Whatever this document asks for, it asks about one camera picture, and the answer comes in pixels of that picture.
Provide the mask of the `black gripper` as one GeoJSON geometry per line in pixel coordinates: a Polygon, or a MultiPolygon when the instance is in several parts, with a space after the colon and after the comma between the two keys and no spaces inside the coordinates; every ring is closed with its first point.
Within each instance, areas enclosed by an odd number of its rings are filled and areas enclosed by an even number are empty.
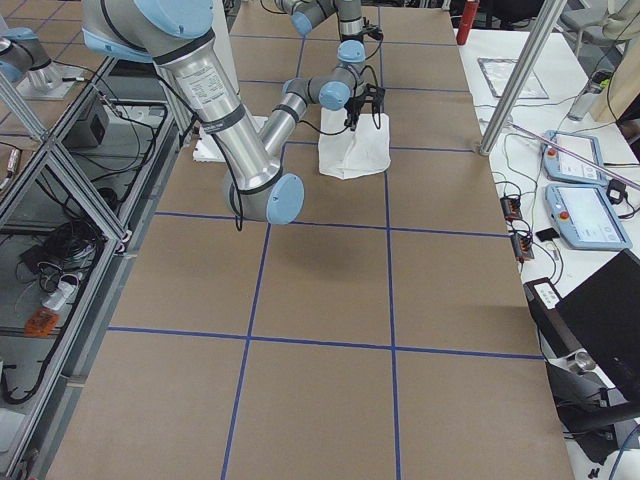
{"type": "Polygon", "coordinates": [[[367,83],[363,92],[351,97],[345,104],[346,118],[344,127],[349,131],[355,131],[365,105],[371,107],[372,121],[376,129],[382,127],[382,106],[384,103],[386,90],[383,87],[367,83]]]}
{"type": "Polygon", "coordinates": [[[367,19],[339,21],[339,38],[341,42],[356,40],[363,43],[365,37],[382,42],[384,34],[378,25],[370,23],[367,19]]]}

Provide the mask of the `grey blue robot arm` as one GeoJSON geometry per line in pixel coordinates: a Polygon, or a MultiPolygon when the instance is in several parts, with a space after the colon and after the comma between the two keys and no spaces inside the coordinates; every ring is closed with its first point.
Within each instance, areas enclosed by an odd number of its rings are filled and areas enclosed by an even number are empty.
{"type": "Polygon", "coordinates": [[[363,43],[365,37],[378,42],[384,39],[381,27],[365,18],[359,0],[275,0],[274,7],[278,13],[289,16],[292,25],[303,37],[334,17],[341,41],[357,40],[363,43]]]}
{"type": "Polygon", "coordinates": [[[152,63],[173,74],[181,99],[220,149],[227,164],[224,200],[238,222],[289,224],[304,203],[304,185],[283,170],[282,145],[311,104],[346,113],[355,130],[364,105],[379,113],[385,91],[365,82],[369,70],[363,38],[382,39],[358,1],[279,1],[302,36],[335,16],[341,43],[338,63],[326,76],[294,78],[266,123],[257,128],[214,51],[214,6],[210,1],[85,1],[86,46],[98,53],[152,63]]]}

